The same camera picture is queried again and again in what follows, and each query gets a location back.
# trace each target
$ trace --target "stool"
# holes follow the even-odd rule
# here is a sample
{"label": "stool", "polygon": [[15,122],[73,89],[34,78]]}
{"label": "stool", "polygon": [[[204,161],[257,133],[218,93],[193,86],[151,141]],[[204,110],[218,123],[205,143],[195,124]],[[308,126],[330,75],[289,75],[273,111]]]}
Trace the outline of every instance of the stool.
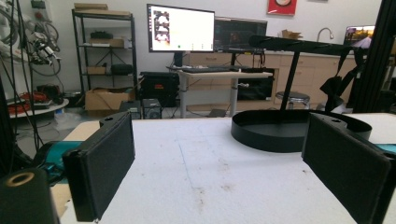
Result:
{"label": "stool", "polygon": [[[285,95],[284,91],[279,91],[276,93],[276,98],[283,100],[283,96]],[[299,93],[296,91],[291,91],[289,94],[289,109],[293,109],[294,103],[301,103],[305,105],[305,109],[309,109],[309,96],[307,94]]]}

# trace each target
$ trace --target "white wall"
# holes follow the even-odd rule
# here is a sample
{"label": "white wall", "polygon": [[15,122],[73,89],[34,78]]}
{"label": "white wall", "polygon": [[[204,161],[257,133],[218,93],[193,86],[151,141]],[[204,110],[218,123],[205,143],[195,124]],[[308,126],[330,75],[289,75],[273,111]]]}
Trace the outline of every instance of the white wall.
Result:
{"label": "white wall", "polygon": [[[79,90],[78,61],[74,40],[71,9],[73,1],[50,0],[53,24],[58,29],[62,58],[62,71],[59,75],[65,90]],[[321,42],[342,44],[348,25],[375,24],[381,1],[379,0],[298,0],[294,16],[267,15],[267,0],[84,0],[84,3],[107,3],[111,10],[127,10],[134,14],[136,31],[137,70],[166,71],[165,66],[172,62],[172,54],[149,53],[146,4],[154,3],[166,6],[191,7],[216,11],[217,16],[268,21],[267,35],[278,36],[284,29],[301,32],[303,39],[316,41],[318,31],[323,27],[332,29],[334,39],[326,33]],[[26,14],[32,13],[30,1],[21,1]],[[36,77],[37,84],[54,83],[54,77]]]}

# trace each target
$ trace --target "black strap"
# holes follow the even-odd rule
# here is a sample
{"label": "black strap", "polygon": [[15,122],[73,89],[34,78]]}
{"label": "black strap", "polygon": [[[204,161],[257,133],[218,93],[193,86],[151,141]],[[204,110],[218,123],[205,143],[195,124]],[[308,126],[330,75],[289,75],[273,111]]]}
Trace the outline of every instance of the black strap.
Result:
{"label": "black strap", "polygon": [[364,49],[355,49],[354,51],[355,55],[355,63],[356,67],[350,70],[345,77],[343,78],[343,81],[341,82],[341,85],[337,91],[337,95],[341,96],[343,94],[344,90],[347,88],[349,83],[352,81],[353,78],[356,77],[358,73],[361,72],[364,66]]}
{"label": "black strap", "polygon": [[335,74],[335,77],[338,76],[340,73],[341,68],[343,67],[344,61],[347,58],[347,55],[349,54],[350,49],[345,49],[341,53],[340,61],[338,62],[338,68],[337,68],[337,73]]}

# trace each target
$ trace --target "red sign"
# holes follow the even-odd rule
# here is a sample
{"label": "red sign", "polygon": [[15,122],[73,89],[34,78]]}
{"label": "red sign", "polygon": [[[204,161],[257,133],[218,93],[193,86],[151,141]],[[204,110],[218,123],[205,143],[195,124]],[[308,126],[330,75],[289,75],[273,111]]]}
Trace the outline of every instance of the red sign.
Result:
{"label": "red sign", "polygon": [[297,0],[268,0],[268,14],[293,16],[296,11]]}

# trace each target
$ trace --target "faucet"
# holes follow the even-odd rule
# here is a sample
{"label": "faucet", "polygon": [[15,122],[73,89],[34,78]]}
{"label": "faucet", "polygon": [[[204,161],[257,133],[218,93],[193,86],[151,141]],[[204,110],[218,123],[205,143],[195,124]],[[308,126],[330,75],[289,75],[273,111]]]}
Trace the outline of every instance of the faucet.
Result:
{"label": "faucet", "polygon": [[332,35],[332,30],[329,29],[329,28],[327,28],[327,27],[325,27],[325,28],[323,28],[323,29],[321,29],[321,30],[319,31],[319,33],[318,33],[318,38],[317,38],[317,42],[319,42],[320,33],[321,33],[322,31],[324,31],[324,30],[328,30],[328,31],[330,32],[330,39],[334,39],[334,35]]}

